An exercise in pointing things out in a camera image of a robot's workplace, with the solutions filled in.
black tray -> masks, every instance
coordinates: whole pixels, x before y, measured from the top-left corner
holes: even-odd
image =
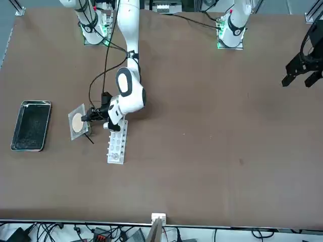
[[[25,100],[21,103],[11,149],[41,151],[44,148],[51,103]]]

white bracket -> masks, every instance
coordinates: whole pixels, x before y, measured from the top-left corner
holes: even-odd
[[[106,155],[108,163],[123,165],[125,159],[128,121],[123,117],[119,121],[118,125],[120,126],[119,132],[111,131],[111,135],[109,136],[110,141],[108,153]]]
[[[163,226],[166,225],[166,213],[152,213],[151,214],[151,224],[155,222],[156,219],[161,219],[163,222]]]
[[[312,23],[313,23],[313,17],[309,18],[309,17],[307,16],[307,13],[305,13],[305,22],[306,22],[307,24],[312,24]]]
[[[21,7],[21,10],[16,11],[16,16],[23,16],[23,15],[25,15],[25,12],[26,12],[26,8]]]

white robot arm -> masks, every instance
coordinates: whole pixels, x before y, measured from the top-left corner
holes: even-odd
[[[232,11],[225,15],[225,26],[219,39],[228,47],[234,48],[240,44],[245,26],[252,11],[250,0],[235,0]]]
[[[127,44],[127,67],[122,67],[116,74],[119,95],[113,97],[109,107],[109,117],[114,125],[130,112],[142,109],[146,103],[139,74],[139,0],[119,0],[118,27]]]
[[[98,44],[107,33],[104,31],[104,19],[101,11],[94,11],[91,0],[60,0],[68,8],[74,8],[80,22],[83,35],[90,44]],[[128,52],[127,67],[122,67],[116,75],[119,95],[111,97],[109,93],[102,94],[102,106],[90,112],[83,118],[86,121],[108,119],[104,128],[118,131],[118,122],[128,113],[142,109],[146,103],[146,92],[141,83],[139,73],[139,0],[117,0],[117,21]]]

brown table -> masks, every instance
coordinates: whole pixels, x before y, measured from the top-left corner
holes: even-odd
[[[212,24],[202,14],[188,17]],[[83,46],[69,9],[16,19],[0,72],[0,217],[323,228],[323,82],[280,81],[299,51],[303,16],[252,15],[243,51],[217,50],[214,30],[140,14],[145,109],[129,120],[126,163],[106,163],[109,132],[70,140],[105,47]],[[114,42],[125,46],[120,31]],[[111,50],[109,66],[123,59]],[[116,95],[116,70],[106,90]],[[92,89],[100,100],[101,81]],[[50,100],[45,149],[10,150],[19,106]]]

round disc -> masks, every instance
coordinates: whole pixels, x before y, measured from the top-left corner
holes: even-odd
[[[79,112],[77,114],[74,115],[73,119],[72,119],[72,128],[75,132],[80,132],[83,128],[83,122],[81,120],[82,114],[80,114]]]

